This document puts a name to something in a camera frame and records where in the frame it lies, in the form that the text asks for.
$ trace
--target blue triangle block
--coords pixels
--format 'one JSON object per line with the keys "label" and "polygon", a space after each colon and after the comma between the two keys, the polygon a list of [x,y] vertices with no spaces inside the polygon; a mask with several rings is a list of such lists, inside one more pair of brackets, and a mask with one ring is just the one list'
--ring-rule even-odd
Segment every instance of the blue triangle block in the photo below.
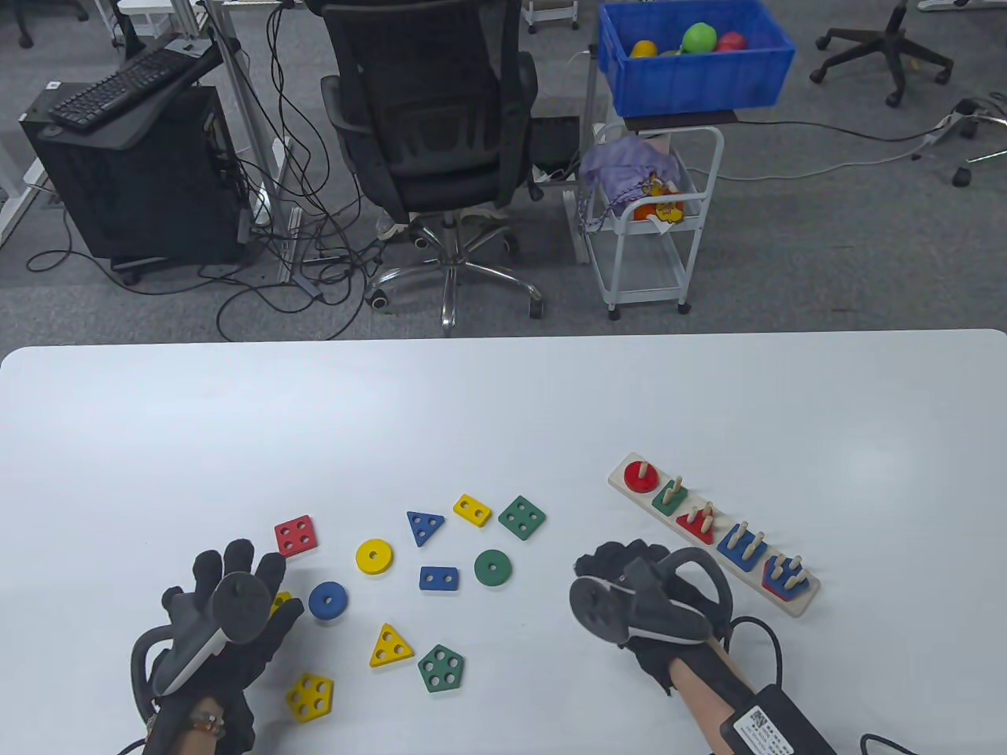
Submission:
{"label": "blue triangle block", "polygon": [[421,511],[406,511],[409,517],[409,526],[413,530],[413,539],[417,548],[423,548],[431,535],[444,523],[444,517],[436,513],[423,513]]}

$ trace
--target chair armrest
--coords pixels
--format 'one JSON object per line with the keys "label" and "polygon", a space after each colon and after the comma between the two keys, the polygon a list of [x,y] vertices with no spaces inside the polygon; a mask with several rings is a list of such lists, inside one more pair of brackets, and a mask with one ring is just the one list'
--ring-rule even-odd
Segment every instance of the chair armrest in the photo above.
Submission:
{"label": "chair armrest", "polygon": [[325,105],[328,120],[336,131],[368,136],[374,134],[374,130],[370,126],[349,123],[343,117],[342,108],[339,106],[339,77],[331,76],[321,80],[321,100]]}

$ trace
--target green square piece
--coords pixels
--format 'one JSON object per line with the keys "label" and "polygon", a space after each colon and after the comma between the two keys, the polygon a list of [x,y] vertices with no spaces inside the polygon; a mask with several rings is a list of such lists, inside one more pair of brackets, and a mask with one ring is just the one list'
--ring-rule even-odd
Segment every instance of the green square piece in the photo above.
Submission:
{"label": "green square piece", "polygon": [[546,520],[546,512],[536,506],[524,495],[519,495],[514,502],[500,511],[497,520],[522,540],[528,540],[532,534],[542,526]]}
{"label": "green square piece", "polygon": [[665,503],[665,491],[671,490],[675,487],[675,480],[670,480],[667,485],[658,491],[658,494],[654,496],[654,500],[651,505],[661,511],[665,516],[671,516],[675,513],[675,509],[682,505],[684,501],[689,496],[689,488],[683,485],[679,488],[679,491],[672,496],[672,499]]}

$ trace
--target blue square piece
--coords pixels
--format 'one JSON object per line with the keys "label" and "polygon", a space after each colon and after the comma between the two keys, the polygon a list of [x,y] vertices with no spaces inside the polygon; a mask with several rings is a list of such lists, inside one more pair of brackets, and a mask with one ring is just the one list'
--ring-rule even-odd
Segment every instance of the blue square piece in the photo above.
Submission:
{"label": "blue square piece", "polygon": [[762,554],[765,553],[767,546],[765,543],[759,544],[759,547],[755,549],[755,553],[751,555],[749,559],[742,559],[741,557],[745,553],[745,549],[748,548],[749,544],[755,540],[755,533],[749,530],[747,533],[738,538],[738,542],[735,544],[734,548],[728,548],[727,544],[731,542],[731,536],[737,532],[740,524],[735,524],[731,527],[731,532],[724,536],[724,539],[717,544],[717,550],[724,554],[727,558],[733,561],[738,567],[745,572],[750,572],[755,568],[755,564],[758,560],[762,558]]}

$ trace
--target green ball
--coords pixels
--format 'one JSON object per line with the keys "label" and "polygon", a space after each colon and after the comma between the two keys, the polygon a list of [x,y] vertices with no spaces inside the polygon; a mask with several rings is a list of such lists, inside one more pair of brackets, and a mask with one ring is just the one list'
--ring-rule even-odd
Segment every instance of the green ball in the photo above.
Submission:
{"label": "green ball", "polygon": [[693,54],[713,52],[717,48],[717,30],[708,23],[694,23],[682,37],[682,51]]}

